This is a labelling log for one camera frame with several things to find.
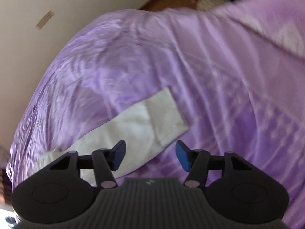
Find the folded white fabric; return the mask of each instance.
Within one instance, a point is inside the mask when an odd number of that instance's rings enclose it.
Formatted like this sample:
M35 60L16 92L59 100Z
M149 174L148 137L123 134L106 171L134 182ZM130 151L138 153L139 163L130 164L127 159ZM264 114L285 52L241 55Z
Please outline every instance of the folded white fabric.
M173 140L189 129L176 107L168 88L129 107L106 124L77 140L68 150L44 153L36 163L39 171L68 151L88 155L101 148L111 149L119 140L126 141L126 155L115 178L127 175L153 159ZM92 170L82 170L80 177L95 184Z

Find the ribbed gray panel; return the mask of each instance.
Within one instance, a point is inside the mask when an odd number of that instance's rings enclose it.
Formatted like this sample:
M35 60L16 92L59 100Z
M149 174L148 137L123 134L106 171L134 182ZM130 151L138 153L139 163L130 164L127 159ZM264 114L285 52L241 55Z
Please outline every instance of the ribbed gray panel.
M244 225L224 218L207 203L202 191L177 179L126 179L103 190L94 204L70 221L44 225L22 221L16 229L287 229L276 220Z

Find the brown floor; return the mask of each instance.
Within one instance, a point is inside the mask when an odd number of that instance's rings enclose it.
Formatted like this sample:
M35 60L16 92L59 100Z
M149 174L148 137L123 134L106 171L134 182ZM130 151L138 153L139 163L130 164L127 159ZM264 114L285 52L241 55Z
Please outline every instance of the brown floor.
M146 11L160 11L167 7L178 8L178 7L189 7L196 8L195 0L151 0L141 9Z

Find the bed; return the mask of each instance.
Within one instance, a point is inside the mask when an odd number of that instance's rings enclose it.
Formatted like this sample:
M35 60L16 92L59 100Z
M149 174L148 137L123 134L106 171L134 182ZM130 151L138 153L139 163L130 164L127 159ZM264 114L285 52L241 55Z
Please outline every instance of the bed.
M244 0L200 12L122 10L102 15L62 49L16 130L13 189L46 151L165 87L190 130L179 139L235 151L285 186L283 222L305 225L305 0ZM128 177L185 173L174 143ZM219 173L208 176L208 182Z

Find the beige wall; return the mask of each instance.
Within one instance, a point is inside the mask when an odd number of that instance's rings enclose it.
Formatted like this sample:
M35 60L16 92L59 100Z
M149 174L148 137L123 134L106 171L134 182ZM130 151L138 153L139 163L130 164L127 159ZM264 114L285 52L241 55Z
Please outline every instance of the beige wall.
M67 41L99 15L148 0L0 0L0 145L13 134L48 65ZM39 31L38 21L55 15Z

